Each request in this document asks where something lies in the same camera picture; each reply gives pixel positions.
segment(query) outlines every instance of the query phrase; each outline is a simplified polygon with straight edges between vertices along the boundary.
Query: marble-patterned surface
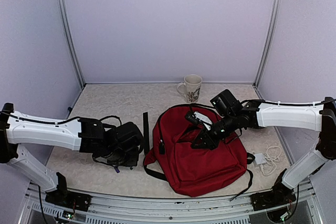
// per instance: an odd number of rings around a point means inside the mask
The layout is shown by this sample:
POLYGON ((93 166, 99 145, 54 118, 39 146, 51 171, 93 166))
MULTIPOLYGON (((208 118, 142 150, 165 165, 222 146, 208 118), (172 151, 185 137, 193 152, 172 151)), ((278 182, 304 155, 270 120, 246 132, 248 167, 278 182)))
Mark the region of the marble-patterned surface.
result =
MULTIPOLYGON (((241 101, 258 98, 251 85, 203 84, 198 102, 210 105, 209 100, 226 88, 241 101)), ((180 103, 184 103, 184 100, 177 93, 175 83, 91 84, 85 87, 70 117, 78 115, 99 119, 112 114, 119 116, 123 122, 134 122, 142 130, 142 113, 148 111, 152 131, 159 115, 167 108, 180 103)), ((106 122, 118 123, 113 119, 106 122)), ((240 139, 246 150, 251 153, 265 152, 273 145, 281 146, 275 130, 271 127, 262 130, 248 129, 243 131, 240 139)), ((48 167, 61 172, 67 178, 69 188, 132 197, 187 197, 176 194, 167 182, 147 175, 142 167, 143 158, 142 153, 134 170, 120 167, 120 173, 117 174, 113 167, 93 162, 91 154, 55 147, 48 161, 48 167)), ((255 168, 253 164, 249 165, 248 168, 254 173, 254 179, 248 192, 270 189, 279 173, 289 167, 284 152, 280 160, 276 171, 268 177, 261 173, 260 168, 255 168)), ((157 162, 149 167, 161 170, 157 162)), ((247 187, 248 181, 249 175, 246 173, 231 185, 201 197, 237 194, 247 187)))

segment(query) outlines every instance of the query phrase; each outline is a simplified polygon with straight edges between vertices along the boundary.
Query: mug handle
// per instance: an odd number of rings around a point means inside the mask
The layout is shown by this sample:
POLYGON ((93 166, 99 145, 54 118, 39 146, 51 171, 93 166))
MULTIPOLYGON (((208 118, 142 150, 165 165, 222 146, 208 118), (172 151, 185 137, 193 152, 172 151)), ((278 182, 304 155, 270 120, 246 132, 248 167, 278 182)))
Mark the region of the mug handle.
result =
POLYGON ((185 83, 184 83, 184 82, 180 82, 180 83, 177 85, 176 90, 177 90, 177 92, 178 92, 181 96, 183 96, 184 98, 187 97, 187 96, 186 96, 187 89, 186 89, 186 86, 185 86, 185 83), (180 91, 180 87, 181 87, 181 86, 184 86, 184 92, 181 92, 181 91, 180 91))

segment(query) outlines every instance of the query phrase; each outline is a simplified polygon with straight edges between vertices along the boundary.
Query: printed design on mug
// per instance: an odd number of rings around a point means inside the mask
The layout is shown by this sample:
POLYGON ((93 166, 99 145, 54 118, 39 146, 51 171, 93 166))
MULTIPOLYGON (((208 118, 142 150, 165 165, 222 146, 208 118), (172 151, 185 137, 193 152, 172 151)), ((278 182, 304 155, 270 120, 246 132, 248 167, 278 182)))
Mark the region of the printed design on mug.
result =
POLYGON ((201 89, 201 87, 198 87, 194 92, 188 92, 187 93, 187 96, 188 96, 188 100, 190 101, 190 102, 196 102, 197 101, 197 99, 198 99, 198 97, 200 96, 199 94, 199 92, 200 92, 200 89, 201 89))

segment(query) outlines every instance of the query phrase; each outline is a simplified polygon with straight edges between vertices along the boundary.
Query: white mug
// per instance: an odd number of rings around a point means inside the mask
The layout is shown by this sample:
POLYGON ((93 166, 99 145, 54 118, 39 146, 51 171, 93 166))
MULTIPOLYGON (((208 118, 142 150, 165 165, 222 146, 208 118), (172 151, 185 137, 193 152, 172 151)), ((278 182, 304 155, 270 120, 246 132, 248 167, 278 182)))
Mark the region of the white mug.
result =
POLYGON ((184 82, 177 85, 176 89, 177 92, 184 97, 186 102, 193 103, 198 101, 201 84, 202 77, 196 74, 189 74, 184 77, 184 82))

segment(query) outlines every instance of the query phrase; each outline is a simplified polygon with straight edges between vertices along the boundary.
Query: backpack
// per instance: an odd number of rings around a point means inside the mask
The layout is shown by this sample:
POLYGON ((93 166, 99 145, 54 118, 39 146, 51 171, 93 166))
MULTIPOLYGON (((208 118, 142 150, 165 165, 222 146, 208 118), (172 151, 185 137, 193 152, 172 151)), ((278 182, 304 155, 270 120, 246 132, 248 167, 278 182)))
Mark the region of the backpack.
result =
POLYGON ((236 198, 252 185, 253 174, 247 169, 247 164, 252 163, 254 156, 246 152, 235 132, 225 139, 228 144, 220 141, 214 150, 191 148, 202 128, 189 122, 185 115, 191 110, 209 117, 213 123, 220 120, 221 117, 209 108, 212 107, 180 104, 166 110, 160 115, 153 129, 151 150, 148 114, 144 113, 144 169, 148 175, 168 181, 176 193, 191 197, 226 187, 248 171, 248 187, 234 197, 236 198), (156 160, 164 174, 147 168, 156 160))

